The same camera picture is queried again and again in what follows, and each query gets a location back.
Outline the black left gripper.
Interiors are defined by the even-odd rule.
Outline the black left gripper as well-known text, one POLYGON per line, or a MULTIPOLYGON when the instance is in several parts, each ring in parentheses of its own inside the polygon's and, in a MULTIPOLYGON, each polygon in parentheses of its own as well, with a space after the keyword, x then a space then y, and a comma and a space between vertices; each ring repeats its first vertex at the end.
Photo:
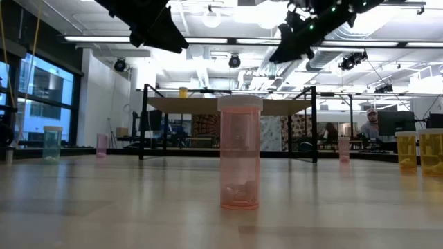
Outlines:
POLYGON ((110 0, 110 14, 129 26, 129 41, 181 53, 189 47, 172 20, 169 0, 110 0))

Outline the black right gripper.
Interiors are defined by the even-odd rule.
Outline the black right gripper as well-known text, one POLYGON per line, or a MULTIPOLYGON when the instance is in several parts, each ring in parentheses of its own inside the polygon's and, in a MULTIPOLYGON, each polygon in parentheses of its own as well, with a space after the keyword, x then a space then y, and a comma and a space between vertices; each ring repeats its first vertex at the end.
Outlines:
POLYGON ((332 7, 332 0, 289 0, 287 5, 287 24, 280 24, 280 44, 269 58, 274 64, 302 59, 304 55, 312 58, 310 46, 319 40, 320 31, 316 23, 321 15, 332 7))

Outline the salmon pink medicine bottle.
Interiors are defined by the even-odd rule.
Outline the salmon pink medicine bottle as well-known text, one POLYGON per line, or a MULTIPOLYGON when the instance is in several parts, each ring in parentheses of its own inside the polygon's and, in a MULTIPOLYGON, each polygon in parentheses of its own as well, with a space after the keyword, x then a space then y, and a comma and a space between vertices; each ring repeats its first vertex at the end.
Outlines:
POLYGON ((338 155, 339 160, 342 163, 348 163, 350 161, 350 138, 339 137, 338 138, 338 155))
POLYGON ((261 112, 254 95, 225 95, 220 114, 220 205, 254 210, 260 204, 261 112))

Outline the wooden shelf black legs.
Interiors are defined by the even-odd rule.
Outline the wooden shelf black legs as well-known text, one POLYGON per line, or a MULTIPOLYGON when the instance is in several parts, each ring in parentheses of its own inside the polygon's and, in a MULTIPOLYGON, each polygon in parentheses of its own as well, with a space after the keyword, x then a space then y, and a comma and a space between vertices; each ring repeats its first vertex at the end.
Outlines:
MULTIPOLYGON (((191 115, 215 115, 218 114, 217 100, 214 98, 167 98, 149 84, 145 84, 140 90, 143 94, 141 120, 147 120, 147 107, 153 106, 162 111, 166 116, 164 122, 168 124, 170 114, 191 115)), ((264 116, 287 116, 288 117, 288 151, 262 151, 262 158, 310 158, 313 163, 318 162, 318 135, 317 128, 313 127, 311 141, 313 148, 308 152, 294 152, 292 148, 292 118, 293 114, 311 107, 312 121, 316 122, 316 88, 309 87, 302 91, 292 100, 263 100, 262 115, 264 116)))

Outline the purple pink medicine bottle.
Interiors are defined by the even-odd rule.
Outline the purple pink medicine bottle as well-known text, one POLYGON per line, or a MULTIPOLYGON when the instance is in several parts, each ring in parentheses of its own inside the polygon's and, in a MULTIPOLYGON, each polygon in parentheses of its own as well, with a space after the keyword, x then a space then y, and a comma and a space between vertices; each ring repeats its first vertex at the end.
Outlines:
POLYGON ((96 157, 97 158, 105 158, 107 155, 107 141, 108 136, 104 133, 97 134, 96 140, 96 157))

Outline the teal medicine bottle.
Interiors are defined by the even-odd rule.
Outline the teal medicine bottle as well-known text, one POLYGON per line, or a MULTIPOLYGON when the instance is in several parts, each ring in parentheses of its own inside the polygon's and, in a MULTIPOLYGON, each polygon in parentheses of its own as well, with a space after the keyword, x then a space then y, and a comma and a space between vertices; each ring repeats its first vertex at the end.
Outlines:
POLYGON ((44 126, 42 157, 45 163, 57 163, 60 160, 62 127, 44 126))

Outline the round white pendant lamp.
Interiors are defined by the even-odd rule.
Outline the round white pendant lamp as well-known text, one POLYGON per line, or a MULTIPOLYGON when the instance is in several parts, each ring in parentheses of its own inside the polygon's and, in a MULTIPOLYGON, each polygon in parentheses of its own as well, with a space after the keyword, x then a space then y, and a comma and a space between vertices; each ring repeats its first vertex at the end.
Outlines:
POLYGON ((203 24, 209 28, 216 28, 222 22, 222 16, 220 11, 212 5, 207 6, 207 11, 202 17, 203 24))

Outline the long ceiling light bar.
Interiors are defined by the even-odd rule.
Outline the long ceiling light bar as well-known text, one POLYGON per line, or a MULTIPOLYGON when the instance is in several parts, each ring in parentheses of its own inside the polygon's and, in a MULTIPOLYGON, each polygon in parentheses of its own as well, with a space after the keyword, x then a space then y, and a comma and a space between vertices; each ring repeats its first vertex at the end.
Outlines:
MULTIPOLYGON (((63 36, 71 43, 107 43, 128 44, 129 37, 112 36, 63 36)), ((221 38, 221 37, 186 37, 189 44, 217 44, 233 46, 278 46, 280 39, 276 38, 221 38)), ((399 48, 399 49, 443 49, 443 41, 378 41, 378 40, 323 40, 313 47, 342 47, 342 48, 399 48)))

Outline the black computer monitor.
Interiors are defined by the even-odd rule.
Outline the black computer monitor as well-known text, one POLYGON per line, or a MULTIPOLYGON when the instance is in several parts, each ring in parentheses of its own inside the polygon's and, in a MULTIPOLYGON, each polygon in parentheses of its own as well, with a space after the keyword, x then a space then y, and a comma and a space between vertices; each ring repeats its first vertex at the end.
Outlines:
POLYGON ((380 136, 394 136, 396 132, 416 131, 415 115, 411 111, 379 111, 380 136))
POLYGON ((443 129, 443 114, 441 113, 430 113, 427 118, 425 118, 427 129, 443 129))
POLYGON ((152 110, 147 112, 147 130, 160 131, 163 113, 160 110, 152 110))

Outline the white marbled panel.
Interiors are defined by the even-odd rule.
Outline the white marbled panel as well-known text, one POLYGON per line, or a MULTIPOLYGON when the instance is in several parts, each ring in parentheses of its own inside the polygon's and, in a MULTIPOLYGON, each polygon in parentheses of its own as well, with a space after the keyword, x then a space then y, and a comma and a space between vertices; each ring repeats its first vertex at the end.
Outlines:
POLYGON ((282 151, 280 116, 262 116, 261 151, 282 151))

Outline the person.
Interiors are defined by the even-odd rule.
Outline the person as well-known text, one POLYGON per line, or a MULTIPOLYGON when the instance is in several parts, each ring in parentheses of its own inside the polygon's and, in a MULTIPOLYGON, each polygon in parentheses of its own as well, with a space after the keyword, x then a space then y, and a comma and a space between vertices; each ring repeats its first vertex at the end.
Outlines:
POLYGON ((338 130, 337 128, 330 122, 325 125, 325 130, 323 133, 323 140, 326 144, 334 144, 338 141, 338 130))
POLYGON ((378 113, 375 109, 366 110, 368 121, 361 126, 361 132, 369 139, 379 138, 378 113))

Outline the large black-framed window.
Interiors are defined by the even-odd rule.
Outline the large black-framed window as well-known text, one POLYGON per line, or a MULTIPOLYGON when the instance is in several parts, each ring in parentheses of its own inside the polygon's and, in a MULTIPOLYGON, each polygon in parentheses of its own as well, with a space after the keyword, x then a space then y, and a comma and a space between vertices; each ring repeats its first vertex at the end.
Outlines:
POLYGON ((62 144, 78 139, 80 76, 40 56, 0 55, 0 116, 21 147, 42 147, 44 126, 62 127, 62 144))

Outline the silver ventilation duct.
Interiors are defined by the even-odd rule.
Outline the silver ventilation duct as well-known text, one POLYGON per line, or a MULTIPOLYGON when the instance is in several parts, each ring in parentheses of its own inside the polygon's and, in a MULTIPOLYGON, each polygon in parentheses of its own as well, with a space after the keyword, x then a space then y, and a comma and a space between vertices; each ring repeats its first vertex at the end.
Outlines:
MULTIPOLYGON (((387 20, 378 20, 374 23, 365 23, 364 21, 356 21, 354 27, 351 28, 348 23, 344 23, 331 33, 325 36, 326 40, 354 40, 367 39, 372 33, 385 26, 389 22, 387 20)), ((336 59, 341 52, 329 52, 317 49, 313 59, 306 65, 307 70, 319 71, 328 63, 336 59)))

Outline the black background metal frame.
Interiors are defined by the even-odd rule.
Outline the black background metal frame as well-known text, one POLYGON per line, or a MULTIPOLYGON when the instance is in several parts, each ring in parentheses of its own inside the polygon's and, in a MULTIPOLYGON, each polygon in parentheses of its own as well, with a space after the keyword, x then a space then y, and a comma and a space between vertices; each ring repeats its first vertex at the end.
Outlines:
POLYGON ((344 130, 344 134, 353 137, 356 125, 354 124, 354 106, 353 95, 351 93, 335 93, 335 92, 320 92, 316 99, 318 103, 317 121, 325 118, 333 122, 349 122, 350 131, 344 130))

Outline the black aluminium table frame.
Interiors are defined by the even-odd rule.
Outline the black aluminium table frame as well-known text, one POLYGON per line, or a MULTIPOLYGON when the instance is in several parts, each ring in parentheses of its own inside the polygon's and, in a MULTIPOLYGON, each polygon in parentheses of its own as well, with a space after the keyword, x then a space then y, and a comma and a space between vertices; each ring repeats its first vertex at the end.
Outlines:
MULTIPOLYGON (((139 150, 137 149, 107 149, 108 155, 125 155, 125 156, 138 156, 139 150)), ((94 148, 62 148, 60 156, 85 156, 95 155, 96 150, 94 148)), ((220 152, 217 150, 144 150, 143 156, 184 156, 184 157, 219 157, 220 152)), ((18 149, 14 151, 14 159, 31 159, 41 158, 42 149, 18 149)), ((286 152, 286 151, 262 151, 260 153, 261 158, 292 158, 292 159, 307 159, 312 160, 310 152, 286 152)), ((320 151, 318 152, 317 159, 338 159, 338 152, 320 151)), ((350 152, 350 159, 359 160, 373 160, 388 163, 397 163, 398 155, 396 154, 378 154, 378 153, 365 153, 365 152, 350 152)))

